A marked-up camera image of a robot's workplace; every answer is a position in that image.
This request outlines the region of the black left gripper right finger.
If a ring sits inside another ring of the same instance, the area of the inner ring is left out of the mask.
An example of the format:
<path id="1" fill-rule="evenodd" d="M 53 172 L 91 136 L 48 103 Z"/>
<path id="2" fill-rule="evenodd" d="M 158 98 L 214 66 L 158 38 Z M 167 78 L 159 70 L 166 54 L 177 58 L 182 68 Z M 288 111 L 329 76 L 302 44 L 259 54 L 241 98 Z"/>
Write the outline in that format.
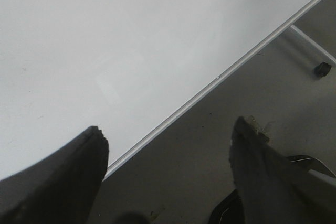
<path id="1" fill-rule="evenodd" d="M 279 154 L 240 116 L 229 162 L 247 223 L 335 223 L 335 178 Z"/>

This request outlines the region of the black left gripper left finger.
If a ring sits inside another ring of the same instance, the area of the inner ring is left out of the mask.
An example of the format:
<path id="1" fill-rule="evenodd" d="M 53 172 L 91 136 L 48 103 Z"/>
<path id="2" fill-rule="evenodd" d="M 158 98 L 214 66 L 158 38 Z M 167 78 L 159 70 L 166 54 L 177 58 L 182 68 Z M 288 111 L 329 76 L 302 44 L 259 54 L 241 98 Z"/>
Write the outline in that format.
<path id="1" fill-rule="evenodd" d="M 109 143 L 90 126 L 35 165 L 1 180 L 1 223 L 86 223 Z"/>

